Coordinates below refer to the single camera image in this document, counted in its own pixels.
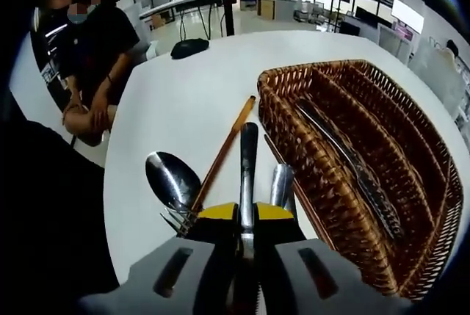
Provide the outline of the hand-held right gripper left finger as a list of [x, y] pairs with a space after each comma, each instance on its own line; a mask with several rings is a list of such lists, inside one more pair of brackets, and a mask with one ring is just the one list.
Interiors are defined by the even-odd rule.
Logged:
[[79, 301], [80, 314], [225, 314], [236, 263], [237, 207], [203, 210], [185, 237], [174, 236], [129, 269], [115, 290]]

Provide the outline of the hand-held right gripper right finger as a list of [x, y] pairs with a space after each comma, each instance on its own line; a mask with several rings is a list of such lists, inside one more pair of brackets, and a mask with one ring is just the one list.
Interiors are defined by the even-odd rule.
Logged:
[[267, 314], [407, 314], [411, 302], [365, 283], [350, 260], [307, 239], [292, 213], [257, 203], [255, 263]]

